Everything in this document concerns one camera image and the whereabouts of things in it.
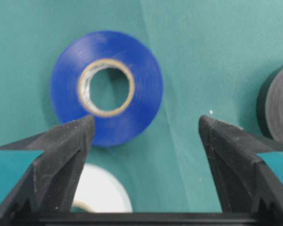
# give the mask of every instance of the white electrical tape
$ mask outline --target white electrical tape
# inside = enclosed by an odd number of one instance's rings
[[[87,212],[132,212],[123,185],[105,169],[88,163],[84,165],[73,207]]]

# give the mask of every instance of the teal pad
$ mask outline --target teal pad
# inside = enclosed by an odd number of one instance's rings
[[[117,177],[134,211],[221,211],[198,120],[211,113],[260,134],[258,91],[283,65],[283,0],[0,0],[0,145],[59,124],[51,71],[67,46],[99,30],[145,44],[165,86],[140,136],[93,147],[88,162]]]
[[[283,184],[283,152],[259,153],[258,156],[265,161]]]
[[[0,150],[0,203],[42,152]]]

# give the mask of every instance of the black electrical tape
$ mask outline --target black electrical tape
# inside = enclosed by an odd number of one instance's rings
[[[270,74],[262,85],[257,119],[264,136],[283,143],[283,67]]]

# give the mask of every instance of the teal cloth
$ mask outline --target teal cloth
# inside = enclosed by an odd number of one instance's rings
[[[59,122],[51,70],[74,40],[130,34],[156,56],[164,96],[153,123],[88,162],[127,189],[134,211],[221,211],[198,135],[202,114],[260,134],[256,98],[283,65],[283,0],[0,0],[0,145]]]
[[[0,204],[42,152],[0,150]]]
[[[258,156],[265,161],[283,184],[283,152],[259,153]]]

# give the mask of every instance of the blue electrical tape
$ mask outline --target blue electrical tape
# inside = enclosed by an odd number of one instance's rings
[[[90,81],[105,68],[118,68],[129,80],[129,94],[119,108],[98,109],[90,99]],[[59,57],[51,76],[51,100],[62,123],[92,114],[92,144],[110,147],[139,135],[154,119],[163,94],[158,63],[151,52],[131,36],[101,31],[87,34]]]

